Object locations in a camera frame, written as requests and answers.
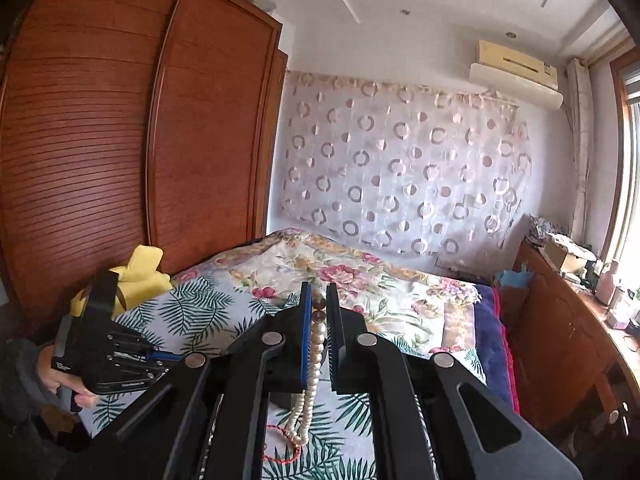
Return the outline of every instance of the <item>air conditioner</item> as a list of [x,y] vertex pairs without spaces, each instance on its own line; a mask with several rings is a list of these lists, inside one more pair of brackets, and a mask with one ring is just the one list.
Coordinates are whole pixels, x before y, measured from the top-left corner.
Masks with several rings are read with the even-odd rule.
[[562,105],[558,70],[531,56],[480,40],[469,81],[551,110]]

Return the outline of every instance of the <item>metal screw head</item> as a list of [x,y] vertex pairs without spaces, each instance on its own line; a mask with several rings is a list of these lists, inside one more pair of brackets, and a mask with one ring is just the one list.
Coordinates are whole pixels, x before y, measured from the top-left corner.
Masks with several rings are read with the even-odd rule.
[[274,346],[282,341],[282,334],[280,332],[265,332],[262,334],[262,342],[265,345]]
[[440,352],[433,356],[433,362],[440,368],[451,368],[453,366],[453,356],[446,352]]
[[365,332],[358,336],[357,341],[358,344],[361,344],[362,346],[374,346],[378,343],[378,338],[371,332]]
[[189,368],[200,368],[205,362],[207,358],[202,354],[189,354],[184,360],[184,364],[186,364]]

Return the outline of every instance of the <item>gray sleeve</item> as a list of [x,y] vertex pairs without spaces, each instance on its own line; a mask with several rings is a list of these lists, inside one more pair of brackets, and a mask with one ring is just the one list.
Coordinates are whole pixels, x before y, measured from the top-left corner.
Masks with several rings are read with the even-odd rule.
[[0,346],[0,412],[15,424],[58,398],[46,389],[36,371],[40,348],[27,339],[14,339]]

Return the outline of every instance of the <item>cardboard box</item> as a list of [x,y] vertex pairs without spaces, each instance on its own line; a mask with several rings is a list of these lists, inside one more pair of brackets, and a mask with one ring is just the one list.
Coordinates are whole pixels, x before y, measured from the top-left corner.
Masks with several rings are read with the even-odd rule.
[[563,241],[562,243],[559,242],[559,239],[559,237],[549,237],[546,240],[544,250],[549,260],[562,272],[580,275],[587,261],[596,259],[593,253],[576,246],[568,238],[566,238],[568,242]]

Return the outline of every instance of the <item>yellow cloth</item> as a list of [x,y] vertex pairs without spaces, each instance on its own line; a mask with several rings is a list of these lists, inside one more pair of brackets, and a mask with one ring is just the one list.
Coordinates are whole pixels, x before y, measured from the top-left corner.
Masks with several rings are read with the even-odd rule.
[[[120,289],[121,297],[124,298],[126,310],[136,308],[140,303],[151,300],[173,288],[169,275],[156,270],[161,259],[162,249],[139,245],[133,251],[126,266],[110,269],[120,275],[118,288]],[[85,303],[86,294],[84,290],[81,290],[71,300],[71,314],[80,316]],[[124,311],[125,309],[120,304],[120,299],[116,298],[111,317],[122,314]]]

